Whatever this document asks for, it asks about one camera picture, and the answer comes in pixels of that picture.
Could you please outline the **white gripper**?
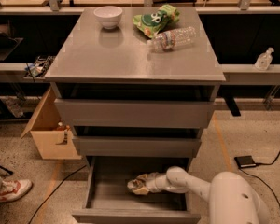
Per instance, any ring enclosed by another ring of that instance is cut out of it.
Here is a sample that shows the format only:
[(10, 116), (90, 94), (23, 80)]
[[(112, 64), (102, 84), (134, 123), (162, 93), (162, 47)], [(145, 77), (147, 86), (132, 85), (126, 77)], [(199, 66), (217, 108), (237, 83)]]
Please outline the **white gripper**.
[(168, 188), (169, 182), (165, 173), (153, 172), (139, 175), (136, 179), (146, 181), (145, 187), (133, 189), (135, 195), (148, 195), (150, 192), (158, 193)]

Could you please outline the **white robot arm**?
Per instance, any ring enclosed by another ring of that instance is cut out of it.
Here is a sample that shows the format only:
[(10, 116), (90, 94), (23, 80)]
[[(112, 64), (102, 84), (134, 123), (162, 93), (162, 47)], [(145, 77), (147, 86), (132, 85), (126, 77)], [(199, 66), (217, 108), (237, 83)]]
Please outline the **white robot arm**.
[(127, 184), (136, 195), (192, 191), (208, 203), (209, 224), (270, 224), (270, 211), (250, 184), (236, 173), (221, 172), (211, 182), (172, 166), (165, 173), (139, 175)]

